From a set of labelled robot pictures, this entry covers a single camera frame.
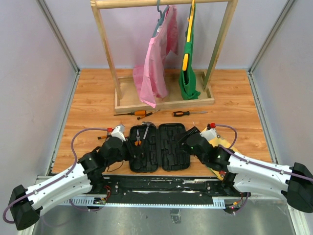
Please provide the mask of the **orange handled needle nose pliers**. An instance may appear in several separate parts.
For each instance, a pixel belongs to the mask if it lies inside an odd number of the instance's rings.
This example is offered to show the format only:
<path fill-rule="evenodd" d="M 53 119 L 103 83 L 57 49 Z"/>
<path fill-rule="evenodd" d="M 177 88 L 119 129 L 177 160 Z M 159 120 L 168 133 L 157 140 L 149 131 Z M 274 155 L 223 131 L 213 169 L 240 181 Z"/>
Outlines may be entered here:
<path fill-rule="evenodd" d="M 141 146 L 141 138 L 140 138 L 140 133 L 139 133 L 138 129 L 136 131 L 136 140 L 135 140 L 134 144 L 135 144 L 135 146 Z"/>

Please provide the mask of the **black orange handled screwdriver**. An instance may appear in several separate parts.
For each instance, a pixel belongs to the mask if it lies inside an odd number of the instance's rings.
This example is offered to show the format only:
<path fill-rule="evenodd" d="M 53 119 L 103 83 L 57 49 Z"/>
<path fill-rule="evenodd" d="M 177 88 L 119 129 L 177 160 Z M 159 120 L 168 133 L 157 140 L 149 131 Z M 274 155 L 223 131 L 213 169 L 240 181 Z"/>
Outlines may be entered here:
<path fill-rule="evenodd" d="M 182 116 L 189 116 L 191 114 L 205 114 L 207 111 L 196 111 L 196 112 L 191 112 L 191 111 L 175 111 L 173 112 L 174 117 L 182 117 Z"/>

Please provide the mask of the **black plastic tool case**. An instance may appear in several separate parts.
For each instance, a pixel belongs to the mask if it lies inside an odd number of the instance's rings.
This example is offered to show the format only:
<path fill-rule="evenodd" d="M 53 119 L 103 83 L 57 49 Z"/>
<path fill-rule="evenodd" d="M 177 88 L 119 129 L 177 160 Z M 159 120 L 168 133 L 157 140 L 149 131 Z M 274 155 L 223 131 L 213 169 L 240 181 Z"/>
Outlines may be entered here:
<path fill-rule="evenodd" d="M 150 127 L 144 144 L 135 146 L 136 131 L 139 130 L 141 141 L 146 126 L 137 125 L 130 128 L 129 140 L 133 142 L 130 170 L 135 173 L 152 173 L 162 168 L 165 171 L 185 170 L 190 166 L 190 155 L 178 144 L 177 134 L 186 131 L 182 123 L 164 123 Z"/>

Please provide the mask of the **claw hammer black handle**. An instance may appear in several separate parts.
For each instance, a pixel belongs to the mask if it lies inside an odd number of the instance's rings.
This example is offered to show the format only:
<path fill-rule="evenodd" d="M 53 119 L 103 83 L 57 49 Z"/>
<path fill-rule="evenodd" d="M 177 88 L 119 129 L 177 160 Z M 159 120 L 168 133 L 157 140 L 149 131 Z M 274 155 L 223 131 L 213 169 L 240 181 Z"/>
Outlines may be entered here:
<path fill-rule="evenodd" d="M 149 130 L 149 128 L 150 128 L 151 126 L 152 126 L 152 127 L 155 127 L 155 125 L 154 125 L 152 122 L 145 122 L 145 121 L 142 122 L 142 125 L 146 126 L 146 130 L 145 130 L 145 133 L 144 133 L 142 142 L 141 142 L 141 148 L 144 148 L 144 144 L 145 144 L 145 141 L 146 141 L 146 137 L 147 137 L 147 134 L 148 134 L 148 130 Z"/>

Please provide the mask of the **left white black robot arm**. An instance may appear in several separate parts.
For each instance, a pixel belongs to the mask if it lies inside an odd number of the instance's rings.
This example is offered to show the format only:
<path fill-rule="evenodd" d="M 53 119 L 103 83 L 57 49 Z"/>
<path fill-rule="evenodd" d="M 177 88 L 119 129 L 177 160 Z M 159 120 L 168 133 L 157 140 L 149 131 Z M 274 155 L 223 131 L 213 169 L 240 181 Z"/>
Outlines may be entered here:
<path fill-rule="evenodd" d="M 21 231 L 72 197 L 89 192 L 101 193 L 105 187 L 103 172 L 116 162 L 129 160 L 129 147 L 129 138 L 110 137 L 69 169 L 27 188 L 16 186 L 8 204 L 8 211 L 13 217 L 10 223 Z"/>

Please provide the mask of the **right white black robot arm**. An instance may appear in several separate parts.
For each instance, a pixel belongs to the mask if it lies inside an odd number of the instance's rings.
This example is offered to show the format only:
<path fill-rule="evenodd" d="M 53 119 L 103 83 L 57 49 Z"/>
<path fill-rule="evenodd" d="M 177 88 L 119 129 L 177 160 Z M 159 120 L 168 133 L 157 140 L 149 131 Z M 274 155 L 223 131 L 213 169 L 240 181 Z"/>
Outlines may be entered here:
<path fill-rule="evenodd" d="M 196 156 L 221 177 L 224 194 L 262 194 L 286 200 L 291 207 L 312 213 L 313 175 L 305 165 L 280 165 L 253 159 L 222 143 L 213 145 L 216 138 L 213 124 L 202 132 L 192 127 L 176 135 L 179 145 L 188 154 Z"/>

